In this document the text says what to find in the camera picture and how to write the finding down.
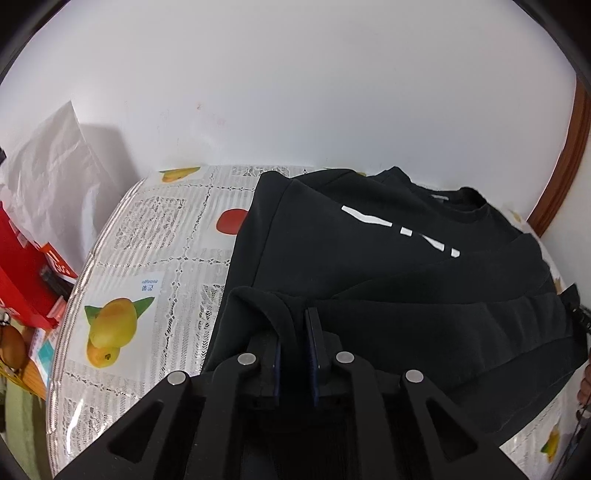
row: clothing pile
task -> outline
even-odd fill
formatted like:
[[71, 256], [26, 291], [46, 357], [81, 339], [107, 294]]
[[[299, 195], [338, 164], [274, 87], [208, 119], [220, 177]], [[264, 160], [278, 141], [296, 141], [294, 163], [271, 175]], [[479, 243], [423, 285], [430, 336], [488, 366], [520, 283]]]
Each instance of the clothing pile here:
[[497, 445], [586, 359], [538, 242], [476, 190], [432, 191], [398, 168], [261, 176], [204, 369], [271, 328], [282, 368], [301, 371], [309, 307], [374, 368], [424, 372]]

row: red bag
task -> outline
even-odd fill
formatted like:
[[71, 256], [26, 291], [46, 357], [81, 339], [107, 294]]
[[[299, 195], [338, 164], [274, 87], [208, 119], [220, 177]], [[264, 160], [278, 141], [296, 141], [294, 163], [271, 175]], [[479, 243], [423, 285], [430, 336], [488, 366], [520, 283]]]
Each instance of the red bag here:
[[0, 306], [23, 325], [57, 326], [66, 302], [43, 281], [45, 255], [28, 242], [0, 208]]

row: black sweatshirt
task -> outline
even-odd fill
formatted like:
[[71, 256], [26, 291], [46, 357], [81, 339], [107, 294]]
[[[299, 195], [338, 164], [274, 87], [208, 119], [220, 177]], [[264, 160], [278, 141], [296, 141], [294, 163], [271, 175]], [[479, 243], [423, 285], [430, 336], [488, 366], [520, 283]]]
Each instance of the black sweatshirt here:
[[423, 371], [497, 444], [586, 357], [537, 241], [475, 190], [432, 192], [398, 168], [261, 176], [204, 369], [271, 327], [301, 371], [310, 306], [376, 369]]

